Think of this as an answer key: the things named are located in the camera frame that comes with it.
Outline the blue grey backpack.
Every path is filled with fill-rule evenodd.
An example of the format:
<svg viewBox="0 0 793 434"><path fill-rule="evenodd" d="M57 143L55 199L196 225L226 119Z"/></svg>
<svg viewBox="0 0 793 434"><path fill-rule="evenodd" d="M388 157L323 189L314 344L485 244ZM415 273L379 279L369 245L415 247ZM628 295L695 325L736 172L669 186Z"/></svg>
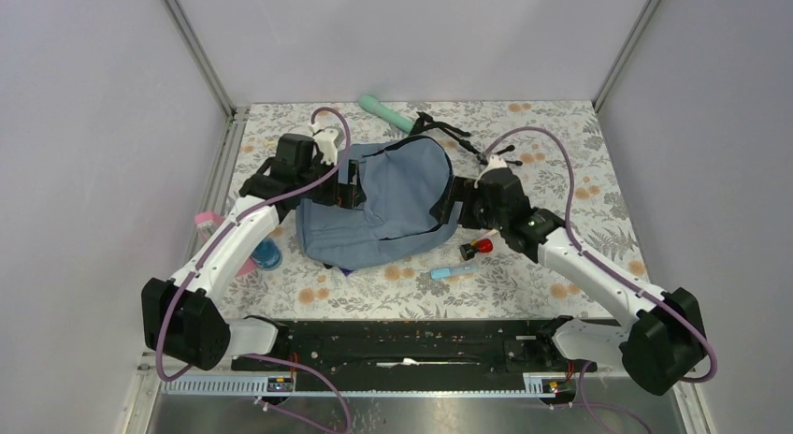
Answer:
<svg viewBox="0 0 793 434"><path fill-rule="evenodd" d="M309 259L372 268L426 253L452 237L458 225L439 224L430 215L454 175L450 157L434 138L356 143L349 160L361 162L367 199L354 210L302 201L295 211L296 238Z"/></svg>

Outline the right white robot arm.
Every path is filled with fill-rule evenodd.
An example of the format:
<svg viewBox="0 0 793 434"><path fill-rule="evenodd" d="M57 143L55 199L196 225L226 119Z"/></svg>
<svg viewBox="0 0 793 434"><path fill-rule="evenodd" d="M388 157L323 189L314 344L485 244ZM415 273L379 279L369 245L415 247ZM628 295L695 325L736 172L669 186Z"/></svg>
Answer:
<svg viewBox="0 0 793 434"><path fill-rule="evenodd" d="M684 288L673 292L617 270L615 264L580 243L569 223L531 205L520 180L506 167L477 179L451 178L430 213L465 228L494 229L515 252L563 276L597 301L615 320L601 325L560 318L551 336L536 346L546 369L570 360L617 367L643 390L663 395L703 360L716 371L697 299Z"/></svg>

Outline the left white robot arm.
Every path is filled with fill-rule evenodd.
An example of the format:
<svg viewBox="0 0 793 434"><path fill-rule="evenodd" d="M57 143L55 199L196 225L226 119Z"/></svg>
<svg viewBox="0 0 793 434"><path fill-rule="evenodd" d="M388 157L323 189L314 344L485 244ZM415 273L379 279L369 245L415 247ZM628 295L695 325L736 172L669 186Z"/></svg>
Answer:
<svg viewBox="0 0 793 434"><path fill-rule="evenodd" d="M342 202L339 169L347 164L351 147L347 129L281 136L275 155L244 181L232 209L195 255L170 278L152 278L144 285L145 342L155 352L163 380L176 378L166 373L165 357L202 370L249 354L267 369L287 363L291 347L274 323L226 320L217 304L255 248L303 200Z"/></svg>

